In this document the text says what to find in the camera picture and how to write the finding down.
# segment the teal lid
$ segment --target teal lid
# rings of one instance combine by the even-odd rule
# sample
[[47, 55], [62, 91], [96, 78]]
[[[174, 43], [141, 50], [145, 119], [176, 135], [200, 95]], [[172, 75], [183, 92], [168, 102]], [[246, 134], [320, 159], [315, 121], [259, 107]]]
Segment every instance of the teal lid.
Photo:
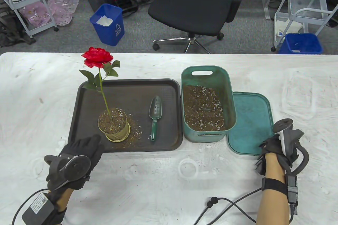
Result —
[[260, 155], [259, 145], [273, 136], [269, 100], [258, 93], [234, 92], [236, 125], [228, 132], [230, 148], [241, 155]]

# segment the white table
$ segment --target white table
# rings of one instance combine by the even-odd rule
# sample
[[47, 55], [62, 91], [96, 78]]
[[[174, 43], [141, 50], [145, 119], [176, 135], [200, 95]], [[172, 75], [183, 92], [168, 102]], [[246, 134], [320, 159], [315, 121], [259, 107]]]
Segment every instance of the white table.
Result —
[[[266, 96], [274, 120], [290, 117], [305, 132], [310, 161], [298, 177], [298, 216], [292, 224], [338, 224], [338, 55], [114, 54], [121, 79], [173, 78], [191, 65], [228, 71], [234, 91]], [[0, 57], [0, 223], [10, 224], [19, 205], [45, 188], [47, 154], [67, 142], [78, 86], [85, 80], [81, 54], [5, 53]], [[182, 178], [179, 163], [198, 165]], [[104, 154], [68, 205], [64, 225], [193, 224], [212, 196], [237, 199], [257, 189], [256, 157], [233, 153], [226, 142], [183, 140], [172, 152]], [[193, 167], [183, 168], [186, 175]], [[261, 193], [240, 202], [256, 218]], [[209, 210], [211, 221], [228, 203]], [[16, 224], [23, 224], [19, 214]], [[253, 224], [235, 208], [216, 224]]]

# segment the pink plastic bag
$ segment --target pink plastic bag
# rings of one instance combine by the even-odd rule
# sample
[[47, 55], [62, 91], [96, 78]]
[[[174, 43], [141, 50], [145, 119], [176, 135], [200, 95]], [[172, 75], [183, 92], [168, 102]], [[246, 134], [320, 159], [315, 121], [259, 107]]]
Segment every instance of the pink plastic bag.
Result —
[[43, 26], [48, 23], [50, 16], [42, 2], [35, 2], [23, 7], [21, 14], [35, 27]]
[[[55, 23], [58, 26], [65, 26], [72, 20], [72, 13], [78, 5], [79, 0], [49, 0], [48, 5], [52, 11]], [[42, 2], [35, 2], [23, 7], [20, 12], [29, 22], [39, 27], [50, 21], [47, 8]]]

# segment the blue trash bin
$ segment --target blue trash bin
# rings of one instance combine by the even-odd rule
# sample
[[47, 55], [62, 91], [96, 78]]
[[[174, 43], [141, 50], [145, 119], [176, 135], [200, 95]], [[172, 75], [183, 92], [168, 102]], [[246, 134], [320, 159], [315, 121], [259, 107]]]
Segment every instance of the blue trash bin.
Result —
[[[109, 26], [102, 26], [96, 23], [104, 15], [112, 19], [112, 23]], [[106, 3], [102, 4], [90, 18], [90, 22], [104, 44], [116, 46], [124, 35], [122, 9], [119, 7]]]
[[280, 47], [280, 55], [319, 55], [323, 48], [312, 33], [289, 33]]

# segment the red rose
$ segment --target red rose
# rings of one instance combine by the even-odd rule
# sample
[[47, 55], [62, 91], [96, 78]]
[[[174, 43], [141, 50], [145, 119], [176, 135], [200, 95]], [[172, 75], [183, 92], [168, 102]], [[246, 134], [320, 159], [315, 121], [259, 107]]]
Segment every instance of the red rose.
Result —
[[90, 68], [103, 68], [105, 63], [110, 63], [113, 60], [111, 54], [106, 50], [96, 49], [93, 47], [90, 47], [89, 50], [85, 52], [82, 56], [86, 58], [85, 65]]

